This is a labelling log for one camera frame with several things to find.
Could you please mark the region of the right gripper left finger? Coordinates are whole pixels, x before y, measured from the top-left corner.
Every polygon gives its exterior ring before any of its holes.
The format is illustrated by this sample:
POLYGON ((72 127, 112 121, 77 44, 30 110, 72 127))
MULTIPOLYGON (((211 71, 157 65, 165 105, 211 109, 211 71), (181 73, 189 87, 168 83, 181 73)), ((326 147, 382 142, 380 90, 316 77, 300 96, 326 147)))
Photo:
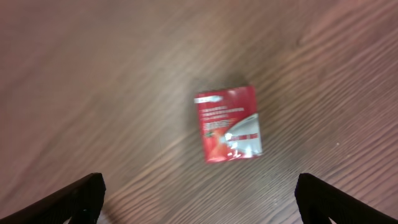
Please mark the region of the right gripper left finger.
POLYGON ((106 186, 91 173, 28 207, 1 219, 1 224, 97 223, 106 186))

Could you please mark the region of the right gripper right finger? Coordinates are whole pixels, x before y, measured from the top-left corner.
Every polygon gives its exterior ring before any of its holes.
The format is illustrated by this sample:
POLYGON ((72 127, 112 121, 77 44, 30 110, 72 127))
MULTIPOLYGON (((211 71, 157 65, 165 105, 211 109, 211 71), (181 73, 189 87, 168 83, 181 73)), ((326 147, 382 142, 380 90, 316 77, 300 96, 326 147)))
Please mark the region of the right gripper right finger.
POLYGON ((396 219, 309 173, 299 175, 295 199, 304 224, 397 224, 396 219))

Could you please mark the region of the red medicine box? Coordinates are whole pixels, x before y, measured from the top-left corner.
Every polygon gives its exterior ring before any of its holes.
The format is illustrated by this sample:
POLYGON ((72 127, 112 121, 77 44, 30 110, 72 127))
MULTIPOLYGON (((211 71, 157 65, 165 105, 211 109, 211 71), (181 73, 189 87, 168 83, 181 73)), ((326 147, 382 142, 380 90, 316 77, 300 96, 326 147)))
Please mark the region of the red medicine box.
POLYGON ((253 86, 201 92, 195 95, 194 103, 207 163, 263 154, 253 86))

